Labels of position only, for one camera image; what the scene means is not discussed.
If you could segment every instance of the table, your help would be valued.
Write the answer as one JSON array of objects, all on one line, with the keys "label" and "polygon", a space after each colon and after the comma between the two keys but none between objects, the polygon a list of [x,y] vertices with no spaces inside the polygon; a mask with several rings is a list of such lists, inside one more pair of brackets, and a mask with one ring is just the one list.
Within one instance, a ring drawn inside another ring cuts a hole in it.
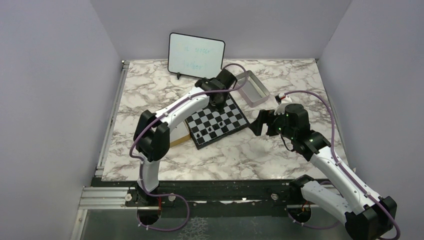
[{"label": "table", "polygon": [[[225,59],[223,65],[228,63],[238,63],[251,70],[271,93],[267,102],[254,108],[249,107],[238,92],[231,93],[250,122],[258,116],[260,109],[277,107],[273,96],[278,93],[309,90],[327,99],[314,59]],[[242,72],[236,66],[228,69],[234,75]],[[177,79],[175,74],[168,72],[166,60],[136,60],[130,63],[102,181],[137,180],[140,162],[129,157],[129,150],[141,113],[145,110],[153,113],[168,106],[186,94],[197,79],[188,76]],[[308,110],[311,128],[330,140],[331,121],[325,106],[311,95],[296,93],[290,97]],[[338,132],[335,134],[335,150],[342,159],[346,159]],[[316,179],[326,178],[301,155],[289,152],[279,137],[254,136],[248,128],[200,150],[196,149],[192,140],[172,147],[161,160],[159,168],[159,180],[272,180],[294,179],[304,174]]]}]

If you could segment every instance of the chessboard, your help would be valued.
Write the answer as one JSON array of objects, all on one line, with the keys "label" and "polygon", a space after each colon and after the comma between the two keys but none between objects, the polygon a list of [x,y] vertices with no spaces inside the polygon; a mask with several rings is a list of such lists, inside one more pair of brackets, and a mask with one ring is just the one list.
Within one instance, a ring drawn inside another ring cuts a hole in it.
[{"label": "chessboard", "polygon": [[223,113],[206,107],[193,113],[185,122],[198,150],[249,126],[231,94],[228,94]]}]

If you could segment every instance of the marble surface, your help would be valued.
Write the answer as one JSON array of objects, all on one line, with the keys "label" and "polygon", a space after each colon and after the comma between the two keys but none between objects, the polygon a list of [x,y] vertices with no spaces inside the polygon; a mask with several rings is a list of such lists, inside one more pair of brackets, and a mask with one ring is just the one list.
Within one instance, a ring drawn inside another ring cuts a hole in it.
[{"label": "marble surface", "polygon": [[[277,107],[272,96],[278,93],[309,90],[327,99],[313,59],[225,59],[223,65],[228,63],[238,63],[251,70],[271,93],[267,102],[255,108],[250,108],[238,92],[231,93],[250,122],[257,117],[260,109]],[[235,75],[242,72],[236,66],[228,69]],[[155,112],[168,106],[186,94],[196,80],[187,76],[178,80],[175,74],[168,72],[166,60],[137,60],[130,63],[102,181],[137,180],[140,162],[129,157],[129,149],[140,114],[147,109]],[[311,95],[295,93],[290,97],[308,110],[312,129],[330,140],[331,121],[325,106]],[[335,150],[342,159],[346,159],[338,132]],[[161,160],[159,168],[159,180],[294,179],[304,174],[326,178],[301,155],[287,151],[279,137],[254,136],[248,128],[200,150],[196,149],[191,139],[172,147]]]}]

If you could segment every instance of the purple cable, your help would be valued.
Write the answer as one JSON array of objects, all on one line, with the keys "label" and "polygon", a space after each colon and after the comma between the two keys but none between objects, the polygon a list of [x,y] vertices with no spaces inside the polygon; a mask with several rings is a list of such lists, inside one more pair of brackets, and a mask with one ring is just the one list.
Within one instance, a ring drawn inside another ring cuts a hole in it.
[{"label": "purple cable", "polygon": [[[331,110],[330,106],[320,95],[318,95],[314,92],[311,92],[311,91],[307,91],[307,90],[288,91],[288,92],[284,93],[284,95],[287,96],[289,94],[294,94],[294,93],[305,93],[305,94],[313,95],[313,96],[317,97],[327,108],[327,111],[328,111],[330,118],[331,118],[331,146],[330,146],[331,155],[332,155],[334,161],[336,162],[336,164],[339,163],[340,161],[336,157],[336,153],[334,151],[335,121],[334,121],[333,111]],[[377,201],[373,196],[367,194],[367,190],[365,190],[365,188],[362,187],[362,185],[359,184],[359,182],[356,181],[356,179],[348,172],[348,170],[343,166],[343,164],[337,164],[337,166],[340,167],[340,169],[344,172],[344,174],[346,174],[346,176],[366,195],[366,197],[371,199],[371,201],[373,201],[375,204],[377,204],[378,207],[381,208],[381,210],[387,215],[388,219],[393,223],[393,226],[396,229],[396,236],[394,238],[379,237],[378,239],[380,239],[380,240],[398,240],[401,237],[401,230],[399,228],[398,223],[395,221],[395,219],[392,217],[392,215],[390,215],[390,213],[383,207],[383,205],[381,205],[381,203],[379,201]]]},{"label": "purple cable", "polygon": [[[320,183],[320,185],[324,185],[324,184],[330,184],[330,185],[333,185],[333,183],[332,183],[331,181],[322,181],[322,182]],[[337,226],[340,224],[340,222],[339,222],[339,221],[336,221],[333,225],[330,225],[330,226],[312,226],[312,225],[308,225],[308,224],[302,224],[301,222],[296,221],[296,220],[292,217],[292,215],[290,215],[290,213],[289,213],[289,212],[287,212],[287,213],[288,213],[288,217],[289,217],[291,220],[293,220],[293,223],[298,224],[298,225],[301,225],[302,227],[307,228],[307,229],[314,229],[314,230],[327,230],[327,229],[332,229],[332,228],[334,228],[334,227],[337,227]]]},{"label": "purple cable", "polygon": [[[249,80],[248,78],[249,78],[249,76],[247,75],[247,72],[246,72],[246,69],[242,66],[242,65],[240,65],[240,64],[238,64],[238,63],[230,63],[230,64],[227,64],[226,66],[224,66],[223,67],[223,69],[226,69],[227,67],[229,67],[229,66],[238,66],[238,67],[240,67],[241,69],[243,69],[243,71],[244,71],[244,73],[245,73],[245,75],[246,75],[246,77],[245,77],[245,81],[241,84],[241,85],[239,85],[238,87],[235,87],[235,88],[232,88],[232,89],[226,89],[226,90],[211,90],[211,91],[202,91],[202,92],[198,92],[198,93],[195,93],[195,94],[193,94],[193,95],[191,95],[191,97],[186,97],[186,98],[184,98],[182,101],[180,101],[179,103],[177,103],[175,106],[173,106],[173,107],[171,107],[168,111],[166,111],[165,113],[170,113],[170,112],[172,112],[172,111],[174,111],[176,108],[178,108],[179,106],[181,106],[181,104],[183,104],[183,103],[185,103],[185,102],[187,102],[188,100],[190,100],[191,98],[194,98],[194,97],[197,97],[197,96],[200,96],[200,95],[203,95],[203,94],[213,94],[213,93],[229,93],[229,92],[232,92],[232,91],[235,91],[235,90],[239,90],[239,89],[241,89],[246,83],[247,83],[247,81]],[[132,146],[131,146],[131,148],[129,149],[129,156],[131,157],[131,158],[134,158],[134,159],[140,159],[142,162],[144,161],[144,159],[141,157],[141,156],[137,156],[137,155],[134,155],[133,154],[133,151],[134,151],[134,148],[136,147],[136,145],[137,145],[137,143],[139,142],[139,140],[142,138],[142,136],[153,126],[153,125],[155,125],[161,118],[163,118],[164,116],[165,116],[165,113],[164,114],[162,114],[162,115],[160,115],[160,116],[158,116],[155,120],[153,120],[149,125],[147,125],[146,127],[145,127],[145,129],[143,129],[143,131],[141,131],[141,133],[140,133],[140,135],[138,135],[138,137],[135,139],[135,141],[132,143]],[[143,163],[140,165],[140,171],[139,171],[140,173],[142,173],[143,172]],[[138,221],[138,226],[143,226],[143,227],[145,227],[146,229],[153,229],[153,230],[157,230],[157,231],[162,231],[162,232],[172,232],[172,231],[175,231],[175,230],[178,230],[178,229],[180,229],[180,228],[182,228],[182,227],[184,227],[186,224],[187,224],[187,222],[189,221],[189,218],[190,218],[190,206],[189,206],[189,203],[187,202],[187,200],[183,197],[183,196],[181,196],[181,195],[178,195],[178,194],[169,194],[169,193],[167,193],[167,194],[151,194],[150,192],[148,192],[147,190],[146,190],[146,187],[144,186],[144,184],[143,184],[143,176],[140,176],[140,179],[141,179],[141,188],[143,189],[143,191],[148,195],[148,196],[150,196],[150,197],[155,197],[155,198],[158,198],[158,197],[169,197],[169,196],[175,196],[175,197],[177,197],[177,198],[180,198],[180,199],[182,199],[183,201],[184,201],[184,203],[185,203],[185,206],[187,207],[187,216],[185,217],[185,220],[184,220],[184,222],[181,224],[181,225],[179,225],[179,226],[177,226],[177,227],[174,227],[174,228],[170,228],[170,229],[164,229],[164,228],[158,228],[158,227],[154,227],[154,226],[149,226],[149,225],[144,225],[141,221],[140,221],[140,219],[139,219],[139,214],[137,213],[137,221]]]}]

